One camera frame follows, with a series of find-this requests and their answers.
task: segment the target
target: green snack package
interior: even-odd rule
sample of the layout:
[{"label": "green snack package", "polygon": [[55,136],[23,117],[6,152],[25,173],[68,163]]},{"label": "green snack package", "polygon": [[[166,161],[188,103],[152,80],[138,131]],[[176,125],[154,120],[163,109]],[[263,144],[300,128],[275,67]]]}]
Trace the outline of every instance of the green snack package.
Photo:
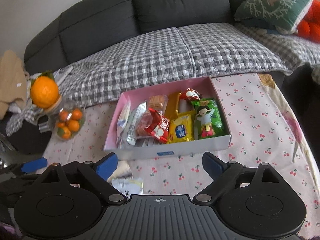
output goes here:
[{"label": "green snack package", "polygon": [[201,99],[192,101],[196,110],[195,125],[198,128],[199,139],[216,137],[224,134],[223,124],[220,117],[216,100]]}]

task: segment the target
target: cherry print tablecloth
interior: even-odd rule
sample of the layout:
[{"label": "cherry print tablecloth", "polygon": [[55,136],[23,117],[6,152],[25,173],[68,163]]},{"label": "cherry print tablecloth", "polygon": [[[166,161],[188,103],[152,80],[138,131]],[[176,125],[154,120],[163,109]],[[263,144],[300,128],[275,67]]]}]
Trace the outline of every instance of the cherry print tablecloth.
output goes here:
[{"label": "cherry print tablecloth", "polygon": [[[307,207],[300,235],[320,235],[319,170],[271,76],[240,74],[212,80],[233,135],[229,148],[214,154],[246,167],[271,163]],[[115,106],[111,102],[88,108],[84,127],[71,141],[52,137],[44,153],[49,164],[97,161],[105,156],[102,149]],[[129,165],[134,177],[144,179],[144,194],[189,194],[192,198],[212,182],[202,169],[201,154],[136,160]]]}]

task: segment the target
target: box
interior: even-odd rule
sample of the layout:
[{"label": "box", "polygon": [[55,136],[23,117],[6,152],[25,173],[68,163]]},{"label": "box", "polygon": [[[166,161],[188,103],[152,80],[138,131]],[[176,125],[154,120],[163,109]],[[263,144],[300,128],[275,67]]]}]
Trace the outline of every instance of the box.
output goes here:
[{"label": "box", "polygon": [[[139,104],[143,103],[151,96],[159,94],[169,95],[177,91],[185,91],[188,88],[193,88],[202,94],[203,98],[215,98],[218,103],[220,115],[224,123],[224,128],[227,135],[194,140],[189,142],[171,143],[150,147],[133,147],[132,149],[116,148],[116,124],[127,100],[131,100],[131,110],[135,109]],[[112,117],[107,139],[104,145],[104,151],[107,153],[114,152],[119,160],[135,160],[135,159],[150,159],[163,156],[178,156],[204,153],[206,151],[225,150],[229,147],[231,141],[231,132],[221,101],[217,95],[214,85],[210,77],[192,78],[180,80],[170,83],[130,90],[120,95],[115,112]]]}]

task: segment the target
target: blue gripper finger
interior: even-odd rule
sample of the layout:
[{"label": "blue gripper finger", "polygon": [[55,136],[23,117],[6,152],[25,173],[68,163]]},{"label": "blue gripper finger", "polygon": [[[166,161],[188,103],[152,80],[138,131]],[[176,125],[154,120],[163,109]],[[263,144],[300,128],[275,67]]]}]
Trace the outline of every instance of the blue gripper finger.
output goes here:
[{"label": "blue gripper finger", "polygon": [[21,171],[25,173],[30,173],[36,170],[39,170],[41,168],[46,167],[48,164],[48,161],[46,158],[42,157],[40,159],[24,163],[21,167]]},{"label": "blue gripper finger", "polygon": [[107,180],[118,166],[118,156],[115,153],[110,153],[95,165],[96,173],[104,180]]},{"label": "blue gripper finger", "polygon": [[202,166],[213,180],[216,180],[228,168],[225,162],[210,152],[205,152],[202,155]]}]

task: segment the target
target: ribbed surface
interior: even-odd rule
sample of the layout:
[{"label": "ribbed surface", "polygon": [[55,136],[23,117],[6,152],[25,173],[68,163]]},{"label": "ribbed surface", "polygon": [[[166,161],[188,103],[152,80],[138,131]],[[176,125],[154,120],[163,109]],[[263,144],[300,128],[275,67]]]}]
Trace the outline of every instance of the ribbed surface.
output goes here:
[{"label": "ribbed surface", "polygon": [[[89,231],[70,240],[247,240],[228,229],[213,209],[187,196],[133,196],[109,207]],[[291,236],[288,240],[299,240]]]}]

